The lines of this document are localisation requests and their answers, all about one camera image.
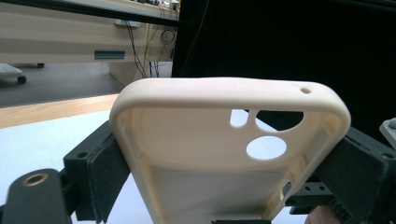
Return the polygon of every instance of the bolt hole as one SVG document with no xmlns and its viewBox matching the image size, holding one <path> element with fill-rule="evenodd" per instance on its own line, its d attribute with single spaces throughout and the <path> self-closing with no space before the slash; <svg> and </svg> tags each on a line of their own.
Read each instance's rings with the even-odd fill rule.
<svg viewBox="0 0 396 224">
<path fill-rule="evenodd" d="M 42 182 L 44 182 L 49 176 L 47 174 L 36 174 L 36 175 L 31 175 L 27 178 L 25 178 L 22 181 L 22 184 L 25 187 L 32 187 L 34 185 L 38 185 L 41 184 Z"/>
<path fill-rule="evenodd" d="M 77 154 L 77 158 L 84 158 L 87 155 L 88 155 L 88 153 L 86 153 L 86 152 L 80 152 L 80 153 Z"/>
<path fill-rule="evenodd" d="M 311 90 L 307 89 L 307 88 L 302 88 L 301 91 L 305 94 L 311 93 Z"/>
<path fill-rule="evenodd" d="M 382 155 L 382 157 L 384 157 L 385 159 L 393 159 L 393 155 L 390 155 L 389 153 L 382 153 L 381 155 Z"/>
</svg>

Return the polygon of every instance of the black backdrop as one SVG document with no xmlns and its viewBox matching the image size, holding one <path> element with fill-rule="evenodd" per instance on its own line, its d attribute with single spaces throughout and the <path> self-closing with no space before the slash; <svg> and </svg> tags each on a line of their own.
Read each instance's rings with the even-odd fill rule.
<svg viewBox="0 0 396 224">
<path fill-rule="evenodd" d="M 178 42 L 193 42 L 183 34 Z M 190 55 L 174 67 L 173 77 L 325 84 L 346 103 L 354 128 L 388 144 L 379 126 L 396 117 L 396 12 L 343 1 L 212 0 Z"/>
</svg>

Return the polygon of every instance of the wooden floor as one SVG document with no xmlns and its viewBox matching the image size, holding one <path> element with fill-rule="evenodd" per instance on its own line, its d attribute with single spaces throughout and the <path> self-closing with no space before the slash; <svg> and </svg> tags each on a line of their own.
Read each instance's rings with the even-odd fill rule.
<svg viewBox="0 0 396 224">
<path fill-rule="evenodd" d="M 109 110 L 117 94 L 0 108 L 0 129 Z"/>
</svg>

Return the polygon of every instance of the plastic case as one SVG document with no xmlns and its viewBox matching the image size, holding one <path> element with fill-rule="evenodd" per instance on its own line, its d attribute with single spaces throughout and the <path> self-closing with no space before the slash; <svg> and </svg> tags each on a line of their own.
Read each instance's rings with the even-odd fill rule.
<svg viewBox="0 0 396 224">
<path fill-rule="evenodd" d="M 231 124 L 235 109 L 248 110 L 245 124 Z M 304 117 L 269 131 L 257 123 L 261 110 Z M 109 121 L 153 223 L 208 224 L 272 220 L 347 133 L 350 115 L 333 90 L 314 82 L 149 78 L 120 93 Z M 252 157 L 248 146 L 265 137 L 281 139 L 284 153 Z"/>
</svg>

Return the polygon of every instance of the chair wheel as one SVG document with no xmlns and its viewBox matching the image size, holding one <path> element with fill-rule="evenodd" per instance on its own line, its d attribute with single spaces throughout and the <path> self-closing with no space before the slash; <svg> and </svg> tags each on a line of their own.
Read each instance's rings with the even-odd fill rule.
<svg viewBox="0 0 396 224">
<path fill-rule="evenodd" d="M 18 83 L 23 84 L 26 82 L 26 76 L 18 77 Z"/>
</svg>

